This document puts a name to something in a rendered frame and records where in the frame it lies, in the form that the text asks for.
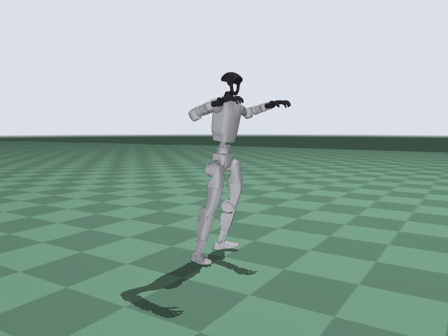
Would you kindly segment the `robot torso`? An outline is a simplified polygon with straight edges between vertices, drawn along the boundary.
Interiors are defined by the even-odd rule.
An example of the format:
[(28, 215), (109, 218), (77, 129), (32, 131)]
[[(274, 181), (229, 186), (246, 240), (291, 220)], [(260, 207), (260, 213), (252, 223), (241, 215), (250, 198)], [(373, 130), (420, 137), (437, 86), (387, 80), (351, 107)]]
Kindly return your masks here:
[(229, 153), (231, 145), (226, 144), (226, 142), (232, 143), (236, 139), (242, 106), (235, 101), (224, 103), (225, 105), (220, 113), (213, 112), (211, 131), (213, 140), (220, 141), (217, 151), (212, 155), (212, 161), (220, 160), (220, 164), (226, 170), (232, 164), (232, 153)]

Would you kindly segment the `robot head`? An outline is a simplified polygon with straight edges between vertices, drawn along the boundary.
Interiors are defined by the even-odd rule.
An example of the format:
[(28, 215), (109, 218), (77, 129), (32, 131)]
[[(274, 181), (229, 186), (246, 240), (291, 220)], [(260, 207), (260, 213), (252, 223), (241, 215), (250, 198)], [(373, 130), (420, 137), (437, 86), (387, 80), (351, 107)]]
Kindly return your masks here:
[[(240, 86), (240, 83), (242, 82), (242, 80), (243, 80), (242, 77), (240, 75), (238, 75), (237, 73), (228, 72), (228, 73), (224, 74), (221, 78), (221, 81), (227, 82), (227, 84), (230, 86), (230, 91), (225, 92), (224, 97), (237, 95), (239, 92), (239, 86)], [(237, 85), (237, 90), (235, 92), (233, 90), (233, 84)]]

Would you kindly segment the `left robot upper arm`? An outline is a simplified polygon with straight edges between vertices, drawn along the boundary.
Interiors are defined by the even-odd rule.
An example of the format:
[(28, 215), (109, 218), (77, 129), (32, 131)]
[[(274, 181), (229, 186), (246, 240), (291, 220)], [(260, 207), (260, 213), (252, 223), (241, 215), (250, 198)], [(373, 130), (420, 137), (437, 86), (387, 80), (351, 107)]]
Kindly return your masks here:
[(253, 113), (251, 112), (251, 108), (246, 108), (245, 106), (241, 105), (241, 115), (245, 117), (245, 119), (252, 118)]

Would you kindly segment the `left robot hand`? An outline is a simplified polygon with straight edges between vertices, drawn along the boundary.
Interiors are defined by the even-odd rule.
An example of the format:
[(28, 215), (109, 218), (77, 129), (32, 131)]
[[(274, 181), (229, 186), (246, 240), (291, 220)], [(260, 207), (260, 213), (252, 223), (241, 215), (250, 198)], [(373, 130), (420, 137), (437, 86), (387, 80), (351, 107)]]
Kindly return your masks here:
[(289, 101), (287, 101), (287, 100), (285, 100), (285, 101), (278, 100), (278, 101), (270, 101), (268, 104), (265, 105), (265, 108), (266, 108), (266, 109), (269, 109), (269, 108), (272, 109), (272, 108), (274, 108), (275, 106), (280, 107), (279, 104), (283, 104), (285, 107), (286, 107), (286, 105), (287, 105), (288, 107), (291, 106), (291, 103), (290, 103)]

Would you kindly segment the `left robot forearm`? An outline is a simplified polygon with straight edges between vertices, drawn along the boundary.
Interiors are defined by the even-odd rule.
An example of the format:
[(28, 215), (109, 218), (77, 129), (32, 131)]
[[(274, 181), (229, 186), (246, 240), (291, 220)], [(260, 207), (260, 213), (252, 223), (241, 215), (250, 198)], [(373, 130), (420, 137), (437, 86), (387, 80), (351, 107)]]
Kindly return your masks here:
[(257, 105), (257, 106), (252, 106), (252, 107), (249, 107), (248, 109), (251, 109), (251, 112), (254, 115), (257, 115), (259, 113), (262, 113), (262, 112), (264, 112), (266, 110), (270, 110), (271, 109), (271, 108), (265, 108), (265, 105), (268, 104), (268, 103), (269, 102), (266, 102), (264, 104), (260, 104), (260, 105)]

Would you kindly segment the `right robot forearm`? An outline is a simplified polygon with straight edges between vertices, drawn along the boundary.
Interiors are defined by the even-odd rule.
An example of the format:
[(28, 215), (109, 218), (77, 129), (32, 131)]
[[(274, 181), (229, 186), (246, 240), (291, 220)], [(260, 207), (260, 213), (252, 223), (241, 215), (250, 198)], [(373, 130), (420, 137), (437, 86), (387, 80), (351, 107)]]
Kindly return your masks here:
[(197, 106), (197, 107), (193, 108), (189, 112), (195, 111), (198, 116), (203, 116), (205, 113), (208, 113), (208, 112), (212, 111), (213, 109), (217, 109), (219, 107), (219, 106), (217, 106), (217, 107), (211, 106), (211, 103), (216, 100), (217, 99), (212, 99), (211, 101), (208, 101), (207, 103), (205, 103), (201, 106)]

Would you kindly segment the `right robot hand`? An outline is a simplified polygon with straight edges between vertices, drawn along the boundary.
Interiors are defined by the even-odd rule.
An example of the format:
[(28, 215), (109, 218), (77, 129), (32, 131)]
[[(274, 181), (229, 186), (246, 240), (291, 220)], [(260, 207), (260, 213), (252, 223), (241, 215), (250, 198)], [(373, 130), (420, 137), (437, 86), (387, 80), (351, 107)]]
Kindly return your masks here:
[(227, 97), (223, 97), (223, 98), (218, 97), (216, 101), (213, 101), (211, 103), (211, 106), (212, 107), (222, 106), (224, 102), (228, 102), (228, 101), (235, 101), (237, 104), (238, 104), (238, 101), (239, 101), (239, 103), (244, 102), (244, 100), (240, 96), (234, 96), (234, 97), (227, 96)]

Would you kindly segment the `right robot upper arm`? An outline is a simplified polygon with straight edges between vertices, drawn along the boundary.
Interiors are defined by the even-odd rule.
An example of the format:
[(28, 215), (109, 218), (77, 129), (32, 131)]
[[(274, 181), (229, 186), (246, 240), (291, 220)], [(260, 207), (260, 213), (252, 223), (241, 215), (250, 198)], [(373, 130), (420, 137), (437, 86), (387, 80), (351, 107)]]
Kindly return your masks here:
[[(207, 115), (207, 114), (209, 114), (209, 113), (212, 113), (212, 112), (220, 113), (220, 112), (222, 111), (224, 105), (225, 105), (225, 103), (223, 103), (222, 106), (220, 106), (220, 107), (218, 107), (218, 108), (214, 108), (212, 111), (210, 111), (210, 112), (208, 112), (208, 113), (205, 113), (204, 116)], [(191, 111), (191, 112), (189, 112), (188, 114), (189, 114), (189, 116), (190, 116), (190, 119), (191, 119), (193, 122), (195, 122), (196, 120), (201, 119), (201, 116), (198, 116), (198, 115), (196, 114), (195, 111)]]

